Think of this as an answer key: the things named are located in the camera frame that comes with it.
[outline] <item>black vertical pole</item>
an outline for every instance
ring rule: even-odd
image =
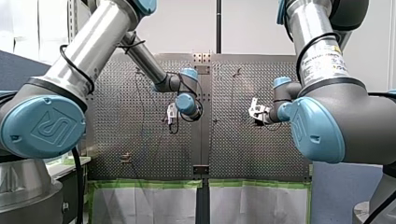
[[[217,0],[216,53],[221,53],[221,0]]]

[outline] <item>warning label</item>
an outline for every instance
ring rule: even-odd
[[[316,49],[316,51],[315,56],[307,57],[301,64],[305,83],[329,77],[349,76],[346,63],[338,47],[325,46]]]

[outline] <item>pegboard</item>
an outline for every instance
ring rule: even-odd
[[[190,54],[156,57],[169,72],[198,64]],[[280,76],[293,77],[295,59],[251,55],[210,57],[210,62],[205,64],[210,75],[199,78],[204,80],[203,89],[208,90],[203,93],[205,104],[211,105],[205,108],[210,119],[203,119],[195,126],[181,120],[177,135],[170,134],[167,124],[162,122],[167,106],[173,102],[173,93],[152,92],[149,79],[139,73],[130,58],[123,54],[112,57],[97,81],[94,97],[90,98],[92,126],[87,133],[92,141],[89,145],[95,148],[91,179],[193,179],[196,176],[192,166],[201,161],[209,163],[210,178],[308,180],[309,161],[294,147],[290,126],[283,124],[271,132],[254,126],[248,115],[253,96],[260,98],[260,104],[272,104],[273,80]],[[194,151],[196,144],[192,143],[197,132],[202,137],[198,153]],[[122,163],[120,157],[127,153],[131,162]]]
[[[213,55],[212,178],[309,180],[309,161],[295,148],[288,123],[257,127],[252,97],[271,105],[273,81],[295,74],[292,56]]]
[[[193,60],[190,55],[158,59],[168,72],[192,67]],[[90,145],[97,156],[89,177],[191,179],[191,125],[181,121],[178,134],[172,135],[163,121],[176,95],[153,92],[149,79],[124,54],[111,58],[96,83],[91,112],[95,143]],[[123,162],[127,153],[131,157]]]

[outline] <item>wire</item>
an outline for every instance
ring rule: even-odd
[[[270,128],[268,127],[268,125],[265,124],[265,122],[263,122],[263,124],[264,124],[265,129],[267,129],[268,131],[270,131],[270,132],[276,132],[277,130],[280,129],[280,127],[282,127],[283,122],[280,122],[279,125],[278,125],[276,128],[274,128],[274,129],[270,129]]]
[[[173,131],[172,130],[172,124],[169,124],[169,133],[170,134],[177,134],[178,133],[178,111],[177,111],[177,114],[176,114],[176,130],[175,131]]]
[[[297,58],[297,64],[296,64],[296,74],[297,74],[297,78],[299,80],[299,82],[301,83],[301,75],[300,75],[300,68],[301,68],[301,62],[303,60],[304,55],[306,54],[306,52],[315,44],[317,44],[321,38],[323,37],[327,37],[327,36],[335,36],[337,38],[337,41],[340,39],[340,35],[337,33],[326,33],[323,35],[318,35],[317,37],[314,37],[313,39],[311,39],[308,44],[305,45],[305,47],[303,47],[303,49],[300,52],[300,55]]]
[[[76,224],[82,224],[84,211],[84,174],[82,173],[81,162],[79,160],[78,151],[75,147],[72,149],[72,153],[76,165],[78,185],[78,210]]]
[[[66,54],[64,53],[64,49],[67,48],[67,45],[61,45],[59,47],[59,51],[61,52],[61,56],[64,58],[64,60],[67,62],[69,66],[74,68],[76,71],[78,71],[91,85],[91,89],[89,90],[88,94],[91,94],[95,91],[95,83],[92,81],[92,79],[84,73],[81,69],[79,69],[72,61],[70,61],[69,58],[67,58]]]
[[[389,197],[379,205],[372,214],[364,221],[363,224],[370,224],[374,221],[374,219],[384,211],[391,203],[393,203],[396,199],[396,190],[389,195]]]
[[[139,41],[139,42],[137,42],[135,44],[132,44],[132,45],[118,45],[118,48],[124,49],[125,50],[125,54],[127,54],[129,49],[134,48],[134,47],[136,47],[136,46],[138,46],[140,44],[144,44],[145,42],[146,42],[146,40],[141,40],[141,41]]]
[[[396,94],[389,92],[369,92],[370,96],[387,97],[396,100]]]
[[[142,118],[142,127],[140,129],[140,135],[143,136],[144,126],[145,126],[145,119],[146,119],[146,109],[145,104],[143,103],[142,95],[140,93],[139,85],[137,84],[137,74],[134,74],[134,84],[136,85],[137,95],[139,96],[139,101],[142,106],[143,110],[143,118]]]
[[[16,95],[16,92],[10,92],[10,93],[6,93],[0,96],[0,105],[5,104],[6,102],[12,100],[12,98],[14,98],[14,96]]]

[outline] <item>metal bracket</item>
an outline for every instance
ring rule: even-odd
[[[209,175],[209,165],[194,165],[193,172],[195,175]]]
[[[210,66],[207,65],[195,65],[194,69],[199,75],[210,75]]]

